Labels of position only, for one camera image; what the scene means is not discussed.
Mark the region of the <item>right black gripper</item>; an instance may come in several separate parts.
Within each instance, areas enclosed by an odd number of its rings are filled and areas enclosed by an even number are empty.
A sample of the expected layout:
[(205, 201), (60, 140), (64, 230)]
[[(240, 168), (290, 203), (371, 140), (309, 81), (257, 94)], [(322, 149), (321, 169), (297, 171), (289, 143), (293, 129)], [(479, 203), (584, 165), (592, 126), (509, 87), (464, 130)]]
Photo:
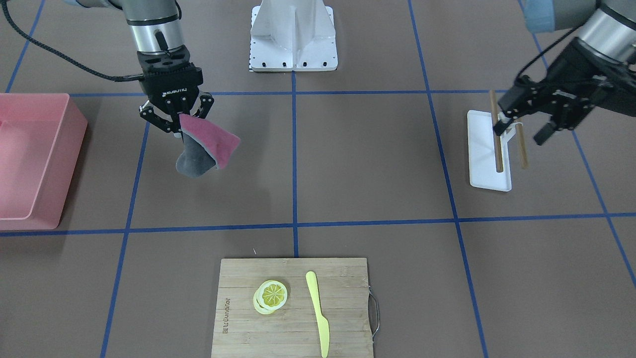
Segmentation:
[(202, 69), (190, 61), (190, 52), (185, 45), (168, 52), (151, 54), (138, 51), (137, 59), (144, 75), (140, 85), (150, 101), (139, 106), (139, 116), (143, 120), (163, 132), (179, 135), (181, 124), (177, 116), (162, 118), (152, 105), (168, 114), (190, 114), (197, 98), (199, 107), (195, 117), (207, 117), (215, 100), (210, 93), (198, 97), (204, 77)]

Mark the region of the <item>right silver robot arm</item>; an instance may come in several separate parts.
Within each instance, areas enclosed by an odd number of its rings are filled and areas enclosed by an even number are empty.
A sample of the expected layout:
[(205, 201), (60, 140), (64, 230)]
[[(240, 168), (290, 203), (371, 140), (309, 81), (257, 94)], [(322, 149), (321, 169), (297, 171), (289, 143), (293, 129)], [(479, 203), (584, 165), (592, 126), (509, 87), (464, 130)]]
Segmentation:
[(148, 100), (140, 116), (164, 132), (182, 136), (180, 116), (205, 118), (213, 98), (200, 92), (202, 69), (190, 60), (182, 34), (181, 8), (175, 0), (73, 0), (81, 7), (106, 7), (123, 12), (137, 47), (141, 74), (117, 77), (118, 82), (139, 82)]

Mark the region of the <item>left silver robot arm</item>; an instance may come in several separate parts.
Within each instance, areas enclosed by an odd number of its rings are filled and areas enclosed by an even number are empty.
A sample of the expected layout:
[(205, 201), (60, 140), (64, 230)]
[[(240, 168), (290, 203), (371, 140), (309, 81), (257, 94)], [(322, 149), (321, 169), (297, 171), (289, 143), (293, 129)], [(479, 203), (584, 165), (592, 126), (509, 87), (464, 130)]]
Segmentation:
[(542, 145), (555, 132), (577, 128), (595, 108), (634, 116), (635, 9), (633, 0), (527, 0), (523, 15), (531, 33), (565, 29), (574, 38), (542, 80), (519, 71), (499, 99), (502, 117), (493, 125), (495, 134), (542, 112), (550, 116), (534, 136)]

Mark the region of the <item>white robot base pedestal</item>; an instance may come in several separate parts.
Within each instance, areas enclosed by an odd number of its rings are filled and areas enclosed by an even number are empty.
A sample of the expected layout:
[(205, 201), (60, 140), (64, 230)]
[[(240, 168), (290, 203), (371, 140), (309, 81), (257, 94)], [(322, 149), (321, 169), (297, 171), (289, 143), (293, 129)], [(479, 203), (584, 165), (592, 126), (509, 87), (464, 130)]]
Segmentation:
[(322, 0), (263, 0), (250, 20), (250, 71), (337, 70), (334, 11)]

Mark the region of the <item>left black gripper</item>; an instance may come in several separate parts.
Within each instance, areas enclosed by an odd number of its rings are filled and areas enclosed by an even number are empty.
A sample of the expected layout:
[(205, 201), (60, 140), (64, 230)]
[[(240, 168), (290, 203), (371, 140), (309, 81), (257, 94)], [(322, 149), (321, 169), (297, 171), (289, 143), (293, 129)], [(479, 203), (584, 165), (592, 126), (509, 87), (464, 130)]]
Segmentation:
[(563, 129), (574, 129), (595, 108), (635, 116), (635, 72), (627, 63), (600, 54), (574, 38), (553, 61), (546, 77), (535, 82), (523, 75), (500, 99), (495, 135), (502, 136), (516, 118), (536, 112), (552, 116), (534, 134), (544, 145)]

